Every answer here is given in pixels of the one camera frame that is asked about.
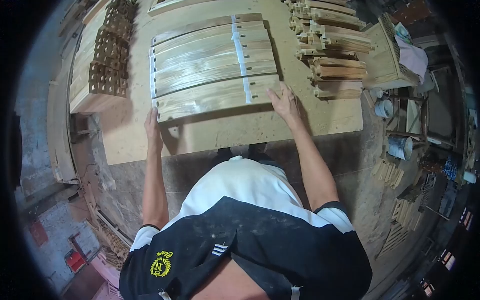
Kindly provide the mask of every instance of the bucket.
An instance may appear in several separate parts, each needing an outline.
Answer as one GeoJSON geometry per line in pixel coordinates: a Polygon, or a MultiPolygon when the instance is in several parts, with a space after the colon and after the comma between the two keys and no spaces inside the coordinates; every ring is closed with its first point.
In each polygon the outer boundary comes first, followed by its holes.
{"type": "Polygon", "coordinates": [[[395,157],[409,160],[412,156],[413,140],[411,137],[389,136],[388,137],[388,153],[395,157]]]}
{"type": "Polygon", "coordinates": [[[375,114],[379,117],[391,118],[393,116],[393,105],[390,100],[377,101],[375,103],[375,114]]]}

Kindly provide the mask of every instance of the workbench top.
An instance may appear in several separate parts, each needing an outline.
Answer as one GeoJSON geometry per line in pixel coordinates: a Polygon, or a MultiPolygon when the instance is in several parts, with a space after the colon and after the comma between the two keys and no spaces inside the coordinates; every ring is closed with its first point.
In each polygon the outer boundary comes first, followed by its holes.
{"type": "MultiPolygon", "coordinates": [[[[128,97],[100,114],[103,143],[109,165],[146,159],[144,121],[152,107],[148,52],[150,40],[168,28],[240,13],[260,12],[268,29],[280,79],[292,87],[312,135],[363,129],[360,99],[320,101],[307,76],[310,69],[294,56],[297,39],[288,27],[290,14],[279,0],[222,0],[195,4],[150,17],[152,0],[139,2],[128,65],[128,97]]],[[[291,139],[283,120],[271,106],[249,106],[208,114],[194,122],[162,123],[162,156],[212,150],[242,144],[291,139]]]]}

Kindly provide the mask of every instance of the man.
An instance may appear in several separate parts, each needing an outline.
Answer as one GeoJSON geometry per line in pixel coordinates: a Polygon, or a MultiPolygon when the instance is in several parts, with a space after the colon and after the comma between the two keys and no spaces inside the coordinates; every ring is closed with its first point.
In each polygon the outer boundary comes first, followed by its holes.
{"type": "Polygon", "coordinates": [[[365,250],[295,95],[283,82],[281,88],[281,98],[267,93],[292,132],[313,212],[274,161],[250,153],[253,160],[237,156],[213,167],[169,221],[163,142],[151,110],[144,221],[120,274],[126,300],[359,299],[367,292],[372,270],[365,250]]]}

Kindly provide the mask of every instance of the embroidered logo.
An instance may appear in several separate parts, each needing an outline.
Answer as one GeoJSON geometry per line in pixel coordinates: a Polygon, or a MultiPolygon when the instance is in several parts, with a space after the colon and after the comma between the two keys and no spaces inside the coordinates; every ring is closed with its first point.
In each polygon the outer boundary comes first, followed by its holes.
{"type": "Polygon", "coordinates": [[[169,258],[172,257],[173,252],[162,251],[157,252],[156,255],[157,258],[150,267],[150,274],[155,277],[165,277],[170,273],[170,269],[172,268],[169,258]]]}

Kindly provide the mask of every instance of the pink cloth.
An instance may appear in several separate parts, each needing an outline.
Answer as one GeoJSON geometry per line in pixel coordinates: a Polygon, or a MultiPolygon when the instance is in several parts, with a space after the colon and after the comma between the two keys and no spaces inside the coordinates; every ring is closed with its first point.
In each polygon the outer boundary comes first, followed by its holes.
{"type": "Polygon", "coordinates": [[[400,63],[417,74],[422,84],[428,66],[427,53],[423,49],[405,43],[397,35],[395,35],[395,40],[400,47],[400,63]]]}

